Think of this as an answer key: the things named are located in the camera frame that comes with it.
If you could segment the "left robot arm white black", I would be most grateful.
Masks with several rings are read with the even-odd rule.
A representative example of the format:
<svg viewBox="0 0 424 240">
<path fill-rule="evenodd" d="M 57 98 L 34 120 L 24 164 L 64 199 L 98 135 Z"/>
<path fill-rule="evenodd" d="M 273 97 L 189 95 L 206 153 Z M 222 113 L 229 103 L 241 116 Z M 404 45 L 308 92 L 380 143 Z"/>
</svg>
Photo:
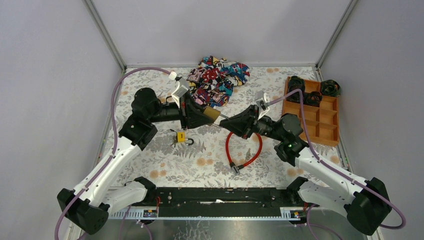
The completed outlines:
<svg viewBox="0 0 424 240">
<path fill-rule="evenodd" d="M 62 189 L 57 200 L 62 211 L 56 227 L 67 218 L 89 235 L 97 233 L 109 216 L 134 203 L 144 206 L 155 200 L 155 185 L 138 177 L 127 186 L 110 191 L 125 166 L 138 156 L 158 132 L 157 122 L 179 120 L 183 129 L 213 124 L 220 112 L 202 107 L 188 92 L 164 104 L 151 88 L 141 88 L 131 103 L 132 113 L 120 131 L 114 131 L 114 144 L 97 166 L 73 189 Z"/>
</svg>

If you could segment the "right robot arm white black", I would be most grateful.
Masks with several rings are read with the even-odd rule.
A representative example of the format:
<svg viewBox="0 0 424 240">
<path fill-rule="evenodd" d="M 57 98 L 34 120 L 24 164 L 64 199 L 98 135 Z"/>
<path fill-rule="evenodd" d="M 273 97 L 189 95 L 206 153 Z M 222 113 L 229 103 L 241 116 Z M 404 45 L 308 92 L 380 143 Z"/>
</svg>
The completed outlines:
<svg viewBox="0 0 424 240">
<path fill-rule="evenodd" d="M 313 152 L 302 140 L 303 132 L 297 115 L 285 113 L 277 121 L 259 116 L 259 107 L 250 105 L 243 112 L 227 118 L 219 126 L 243 139 L 258 134 L 277 140 L 277 156 L 327 184 L 321 187 L 308 180 L 297 179 L 287 191 L 287 201 L 293 206 L 303 202 L 317 204 L 343 217 L 362 234 L 371 236 L 392 211 L 385 184 L 378 178 L 355 175 Z"/>
</svg>

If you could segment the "red cable lock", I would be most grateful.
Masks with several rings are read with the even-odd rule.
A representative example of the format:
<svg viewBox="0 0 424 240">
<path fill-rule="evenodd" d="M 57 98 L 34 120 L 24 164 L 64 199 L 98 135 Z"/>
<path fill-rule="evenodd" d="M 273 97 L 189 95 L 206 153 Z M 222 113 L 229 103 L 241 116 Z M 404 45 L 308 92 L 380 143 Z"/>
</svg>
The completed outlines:
<svg viewBox="0 0 424 240">
<path fill-rule="evenodd" d="M 237 146 L 234 149 L 232 149 L 230 148 L 230 143 L 231 143 L 231 139 L 233 135 L 234 134 L 230 132 L 226 137 L 225 154 L 226 154 L 231 171 L 235 175 L 239 175 L 240 170 L 249 166 L 256 159 L 259 158 L 263 149 L 263 139 L 258 133 L 256 133 L 253 137 L 253 142 L 257 144 L 256 148 L 251 148 L 251 146 L 248 144 L 242 145 L 241 143 L 238 143 Z M 251 149 L 252 156 L 248 161 L 246 161 L 245 155 L 249 148 Z"/>
</svg>

